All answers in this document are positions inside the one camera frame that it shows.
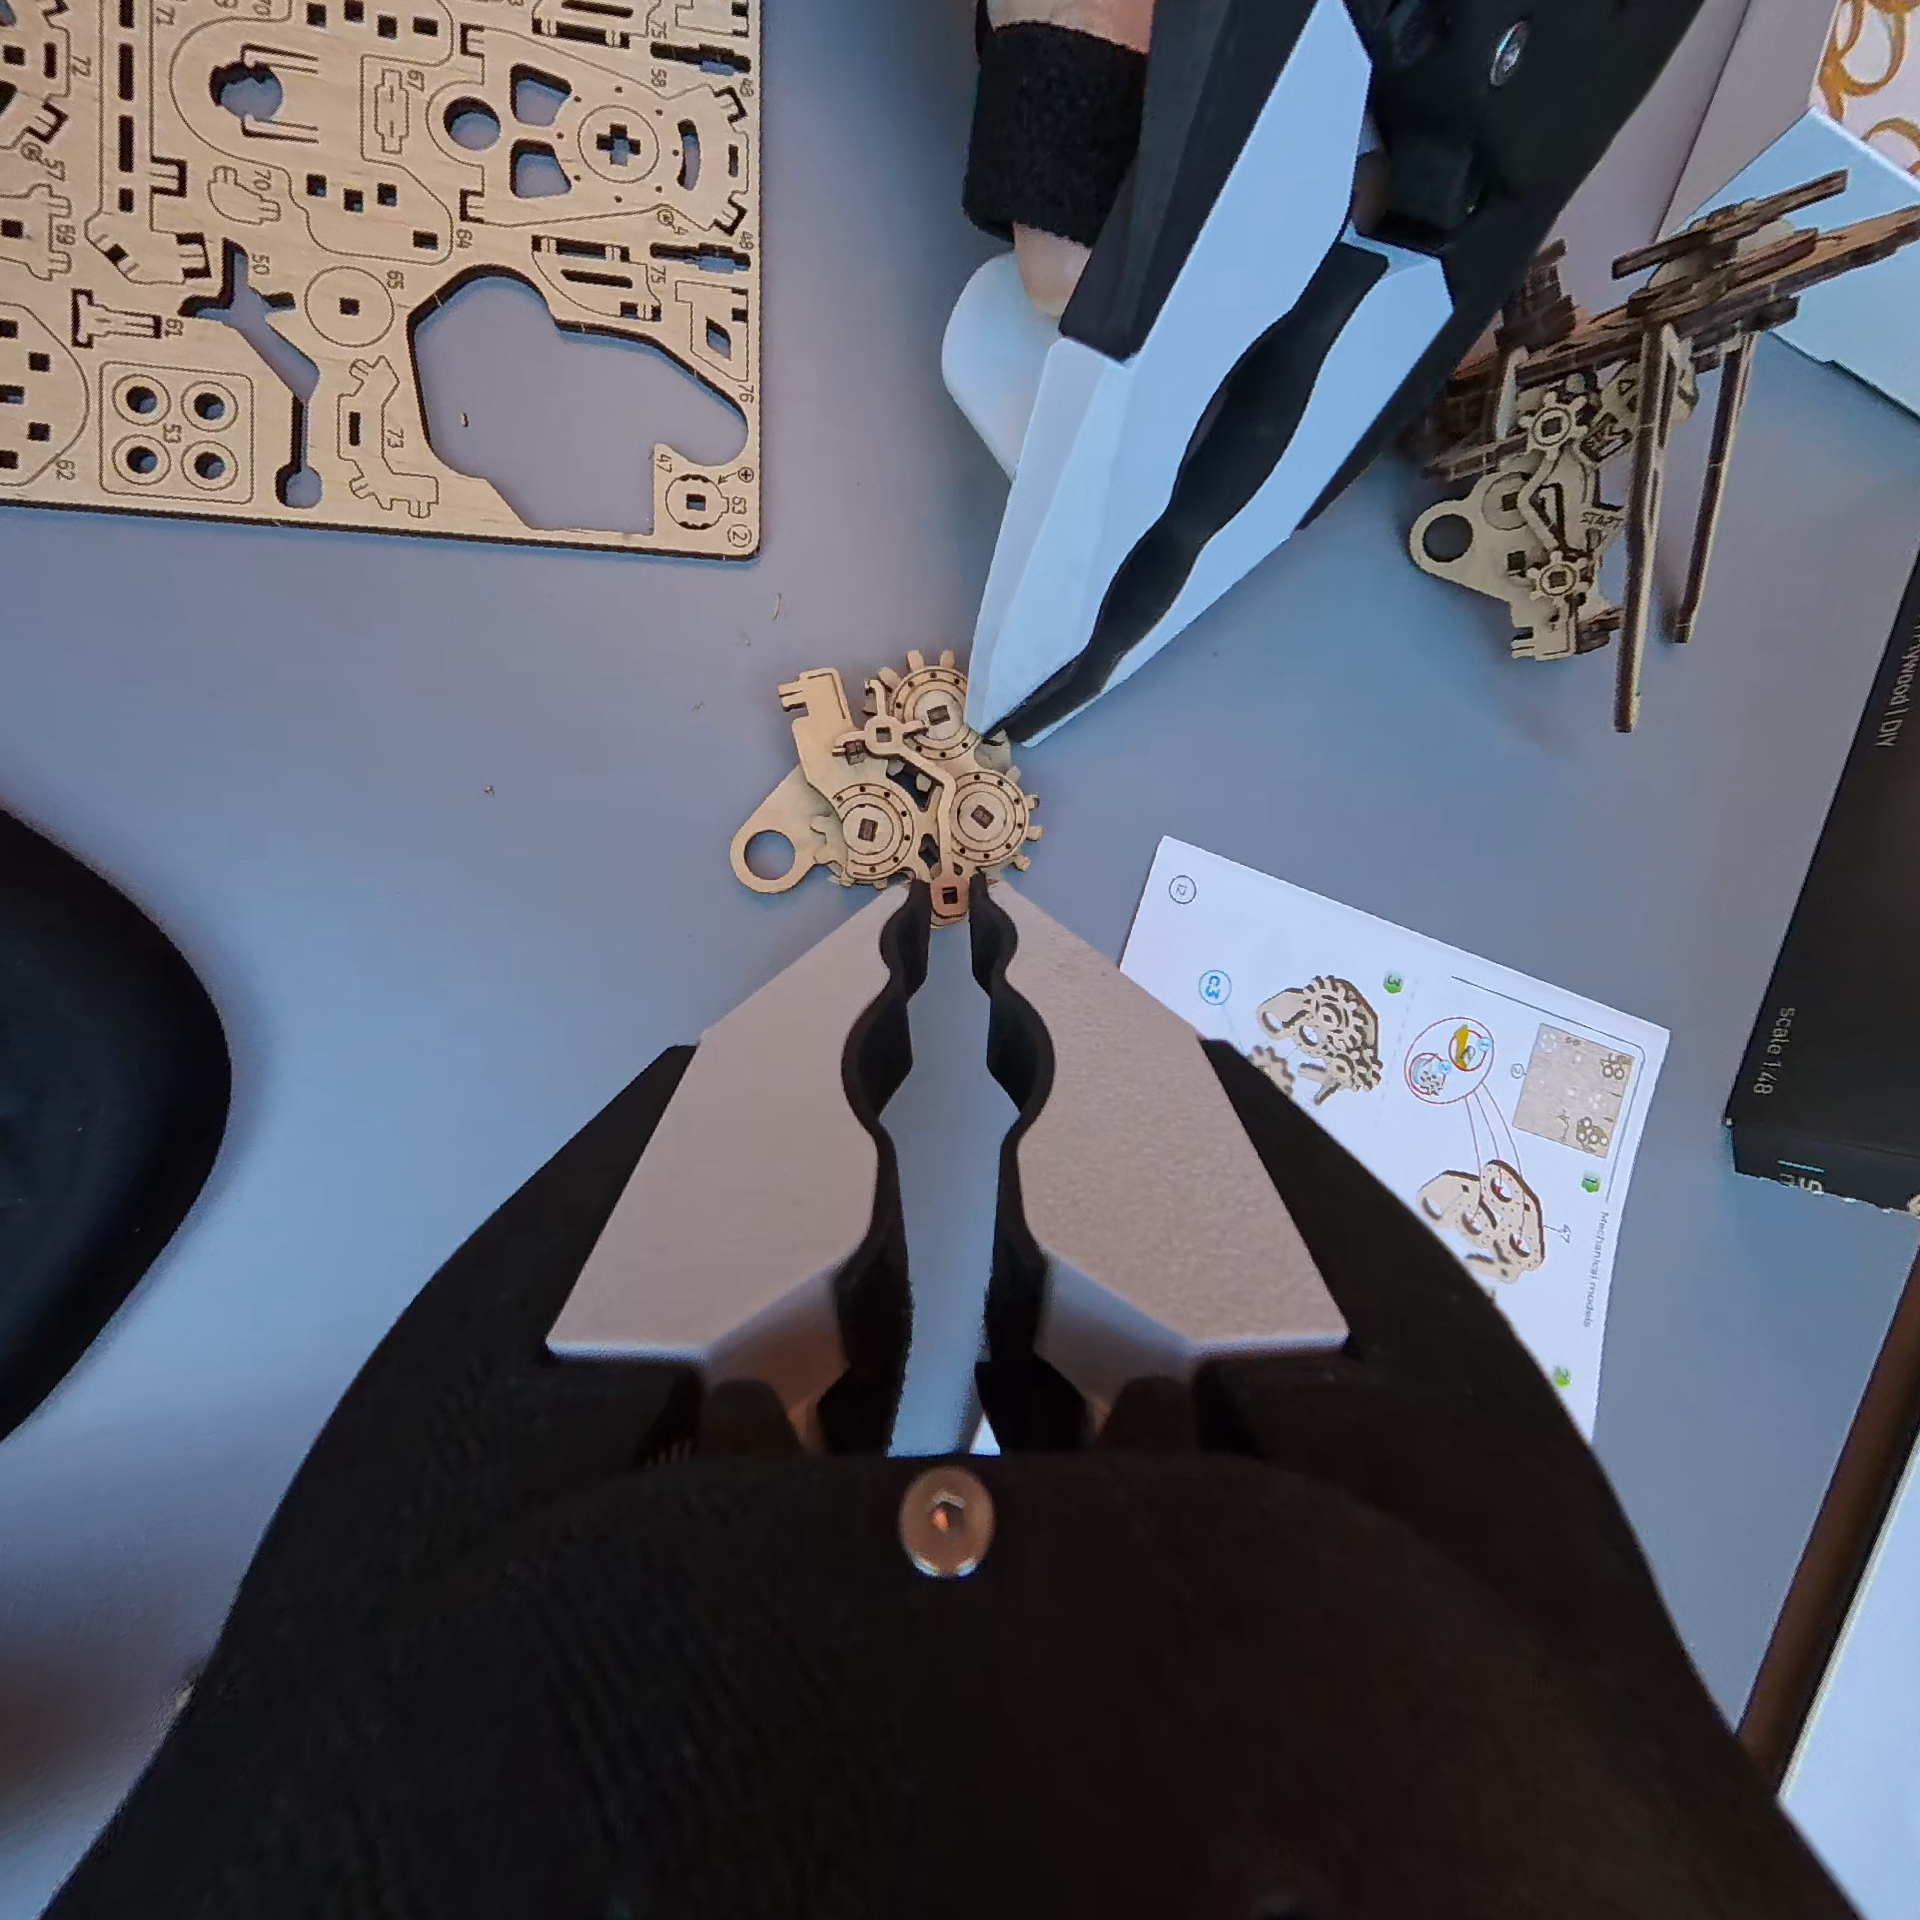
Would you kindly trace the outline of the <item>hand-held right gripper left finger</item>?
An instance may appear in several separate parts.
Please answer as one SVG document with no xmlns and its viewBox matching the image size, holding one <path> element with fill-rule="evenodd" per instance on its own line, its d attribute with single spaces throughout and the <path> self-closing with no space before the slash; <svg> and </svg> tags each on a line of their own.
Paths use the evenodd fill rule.
<svg viewBox="0 0 1920 1920">
<path fill-rule="evenodd" d="M 897 1151 L 922 888 L 862 908 L 710 1024 L 546 1344 L 758 1381 L 828 1448 L 882 1452 L 909 1340 Z"/>
</svg>

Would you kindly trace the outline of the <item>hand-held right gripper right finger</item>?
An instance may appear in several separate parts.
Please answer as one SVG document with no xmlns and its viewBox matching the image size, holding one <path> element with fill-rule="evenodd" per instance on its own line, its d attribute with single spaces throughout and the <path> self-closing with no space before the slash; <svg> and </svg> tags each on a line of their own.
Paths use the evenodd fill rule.
<svg viewBox="0 0 1920 1920">
<path fill-rule="evenodd" d="M 1018 1105 L 979 1397 L 1002 1452 L 1077 1448 L 1138 1377 L 1333 1352 L 1348 1326 L 1186 1020 L 1008 887 L 972 896 Z"/>
</svg>

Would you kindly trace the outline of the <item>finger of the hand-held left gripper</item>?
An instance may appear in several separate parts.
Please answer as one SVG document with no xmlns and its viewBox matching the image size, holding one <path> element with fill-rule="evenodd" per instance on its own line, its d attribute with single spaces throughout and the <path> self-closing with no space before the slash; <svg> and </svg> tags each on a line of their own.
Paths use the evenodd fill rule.
<svg viewBox="0 0 1920 1920">
<path fill-rule="evenodd" d="M 1435 256 L 1334 244 L 1220 380 L 1168 503 L 1110 576 L 1088 646 L 1008 712 L 1010 737 L 1037 741 L 1129 678 L 1288 541 L 1452 318 Z"/>
<path fill-rule="evenodd" d="M 1333 68 L 1334 103 L 1308 109 L 1308 132 L 1331 132 L 1337 109 L 1360 103 L 1360 59 L 1334 53 L 1331 6 L 1314 5 L 1305 54 L 1310 72 Z M 1267 108 L 1256 155 L 1304 157 L 1305 132 L 1283 132 Z M 1305 211 L 1261 223 L 1253 187 L 1234 179 L 1136 352 L 1110 358 L 1074 340 L 1062 310 L 976 621 L 969 716 L 979 728 L 1008 731 L 1008 712 L 1088 646 L 1116 566 L 1168 503 L 1220 380 L 1297 305 L 1334 244 L 1354 236 L 1334 227 L 1333 189 L 1312 187 Z"/>
</svg>

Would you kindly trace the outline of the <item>wooden gear assembly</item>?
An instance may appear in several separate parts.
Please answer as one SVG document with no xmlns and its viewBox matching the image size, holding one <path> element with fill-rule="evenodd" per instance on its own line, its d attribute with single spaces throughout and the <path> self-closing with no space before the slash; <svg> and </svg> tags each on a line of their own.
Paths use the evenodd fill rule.
<svg viewBox="0 0 1920 1920">
<path fill-rule="evenodd" d="M 782 683 L 800 764 L 736 831 L 733 876 L 772 896 L 825 869 L 840 884 L 929 880 L 949 867 L 980 877 L 1027 869 L 1043 836 L 1004 733 L 968 723 L 968 673 L 953 652 L 922 653 L 866 683 L 852 716 L 840 672 Z"/>
</svg>

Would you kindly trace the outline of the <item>person's left hand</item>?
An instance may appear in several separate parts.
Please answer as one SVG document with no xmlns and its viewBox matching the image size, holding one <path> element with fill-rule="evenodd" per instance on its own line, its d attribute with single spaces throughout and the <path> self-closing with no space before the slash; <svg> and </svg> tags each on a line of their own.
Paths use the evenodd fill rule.
<svg viewBox="0 0 1920 1920">
<path fill-rule="evenodd" d="M 979 37 L 990 44 L 995 31 L 1014 30 L 1021 25 L 1043 25 L 1068 33 L 1080 33 L 1090 41 L 1109 41 L 1146 54 L 1155 25 L 1155 3 L 987 3 L 987 30 Z M 1043 164 L 1058 161 L 1068 155 L 1072 140 L 1068 131 L 1048 126 L 1035 127 L 1028 152 L 1014 152 L 996 159 L 1006 179 L 1014 175 L 1014 159 L 1037 159 Z M 1090 247 L 1054 230 L 1049 227 L 1010 223 L 1014 260 L 1028 301 L 1048 318 L 1060 318 L 1077 280 L 1082 278 Z"/>
</svg>

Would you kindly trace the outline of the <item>wooden mechanical model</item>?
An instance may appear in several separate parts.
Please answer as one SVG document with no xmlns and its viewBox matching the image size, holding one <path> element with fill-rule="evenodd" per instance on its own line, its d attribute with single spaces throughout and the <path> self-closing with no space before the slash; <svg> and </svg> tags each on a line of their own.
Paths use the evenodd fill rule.
<svg viewBox="0 0 1920 1920">
<path fill-rule="evenodd" d="M 1565 295 L 1565 247 L 1548 247 L 1505 299 L 1494 347 L 1456 367 L 1411 433 L 1429 475 L 1460 487 L 1414 521 L 1411 558 L 1501 599 L 1515 659 L 1558 661 L 1614 640 L 1624 733 L 1642 716 L 1669 439 L 1693 413 L 1698 380 L 1720 369 L 1674 643 L 1693 636 L 1760 336 L 1788 325 L 1805 289 L 1918 236 L 1915 207 L 1830 230 L 1789 221 L 1848 180 L 1841 168 L 1746 198 L 1620 253 L 1614 277 L 1645 284 L 1600 312 Z"/>
</svg>

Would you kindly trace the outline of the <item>small puzzle instruction booklet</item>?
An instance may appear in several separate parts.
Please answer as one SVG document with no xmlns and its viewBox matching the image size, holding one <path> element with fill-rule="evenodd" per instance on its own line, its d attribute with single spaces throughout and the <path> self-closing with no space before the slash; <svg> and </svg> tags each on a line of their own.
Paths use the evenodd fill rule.
<svg viewBox="0 0 1920 1920">
<path fill-rule="evenodd" d="M 1121 966 L 1409 1201 L 1593 1435 L 1657 1024 L 1177 839 Z"/>
</svg>

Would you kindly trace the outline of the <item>black quilted pad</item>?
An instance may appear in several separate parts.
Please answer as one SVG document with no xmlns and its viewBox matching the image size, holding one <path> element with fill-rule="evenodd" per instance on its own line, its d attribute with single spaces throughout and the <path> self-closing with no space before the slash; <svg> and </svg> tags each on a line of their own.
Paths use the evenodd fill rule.
<svg viewBox="0 0 1920 1920">
<path fill-rule="evenodd" d="M 173 942 L 2 815 L 2 1430 L 56 1390 L 218 1158 L 230 1060 Z"/>
</svg>

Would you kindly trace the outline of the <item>laser-cut wooden puzzle sheet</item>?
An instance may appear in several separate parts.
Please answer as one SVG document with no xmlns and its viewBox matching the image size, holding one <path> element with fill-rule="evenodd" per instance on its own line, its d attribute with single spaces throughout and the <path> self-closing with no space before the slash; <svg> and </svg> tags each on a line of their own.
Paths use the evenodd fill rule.
<svg viewBox="0 0 1920 1920">
<path fill-rule="evenodd" d="M 22 3 L 2 30 L 6 500 L 745 559 L 761 5 Z M 416 325 L 506 273 L 733 405 L 651 525 L 540 533 L 433 446 Z"/>
</svg>

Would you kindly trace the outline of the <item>black box with teal edge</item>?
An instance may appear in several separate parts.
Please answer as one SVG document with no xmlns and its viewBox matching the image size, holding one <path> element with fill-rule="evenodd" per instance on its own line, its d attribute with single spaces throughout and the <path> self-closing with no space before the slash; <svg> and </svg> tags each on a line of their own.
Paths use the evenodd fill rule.
<svg viewBox="0 0 1920 1920">
<path fill-rule="evenodd" d="M 1918 576 L 1726 1105 L 1739 1173 L 1918 1212 Z"/>
</svg>

